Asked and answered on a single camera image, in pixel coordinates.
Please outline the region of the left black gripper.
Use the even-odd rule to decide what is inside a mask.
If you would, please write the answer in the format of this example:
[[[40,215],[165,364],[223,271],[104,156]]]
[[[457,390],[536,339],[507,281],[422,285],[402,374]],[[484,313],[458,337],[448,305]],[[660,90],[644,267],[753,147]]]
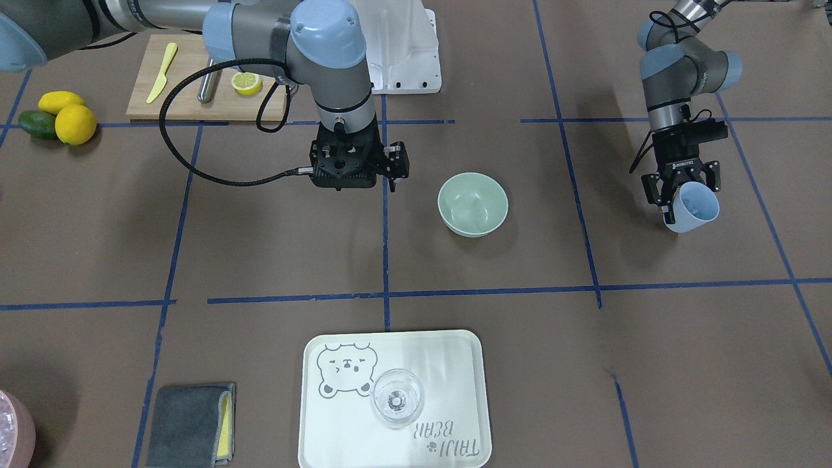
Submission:
[[[711,192],[719,192],[722,188],[720,162],[702,162],[699,145],[727,136],[727,124],[718,120],[683,122],[653,134],[656,172],[642,175],[648,204],[666,205],[661,189],[678,189],[690,181],[705,184]]]

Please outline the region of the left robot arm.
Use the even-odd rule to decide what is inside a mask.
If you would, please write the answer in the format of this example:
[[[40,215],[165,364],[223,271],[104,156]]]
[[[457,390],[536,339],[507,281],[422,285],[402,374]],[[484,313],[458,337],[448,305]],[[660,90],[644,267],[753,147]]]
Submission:
[[[670,210],[685,183],[720,190],[718,163],[702,162],[699,146],[725,139],[728,126],[713,116],[692,114],[690,101],[731,88],[741,78],[736,53],[712,49],[698,38],[725,6],[725,1],[679,1],[667,12],[651,12],[637,35],[644,51],[641,80],[650,131],[632,169],[654,152],[656,170],[643,175],[642,186],[647,201],[663,211]]]

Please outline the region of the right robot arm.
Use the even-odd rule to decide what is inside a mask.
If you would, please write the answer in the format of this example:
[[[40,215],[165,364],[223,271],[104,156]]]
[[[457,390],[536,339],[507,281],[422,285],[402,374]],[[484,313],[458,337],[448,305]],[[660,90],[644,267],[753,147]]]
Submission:
[[[214,60],[184,78],[164,99],[158,124],[164,143],[190,173],[226,186],[259,186],[309,177],[322,189],[390,187],[410,174],[403,142],[381,141],[367,44],[359,12],[348,1],[3,1],[2,70],[23,72],[117,33],[179,30],[202,36]],[[185,86],[226,68],[306,85],[320,116],[307,168],[255,181],[213,177],[187,162],[166,129],[170,105]]]

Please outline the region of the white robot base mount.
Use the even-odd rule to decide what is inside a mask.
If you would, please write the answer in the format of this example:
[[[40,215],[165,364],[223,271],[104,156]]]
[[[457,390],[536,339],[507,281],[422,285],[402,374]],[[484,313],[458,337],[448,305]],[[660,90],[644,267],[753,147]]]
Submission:
[[[353,1],[367,44],[374,95],[440,92],[435,12],[422,1]]]

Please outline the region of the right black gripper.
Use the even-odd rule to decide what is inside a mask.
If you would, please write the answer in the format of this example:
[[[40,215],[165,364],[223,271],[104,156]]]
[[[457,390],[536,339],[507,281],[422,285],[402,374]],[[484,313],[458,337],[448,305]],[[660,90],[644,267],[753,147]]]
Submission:
[[[336,133],[320,123],[310,146],[310,163],[310,179],[320,189],[371,189],[382,176],[389,178],[389,191],[395,193],[397,181],[410,175],[404,142],[384,148],[377,122],[355,133]]]

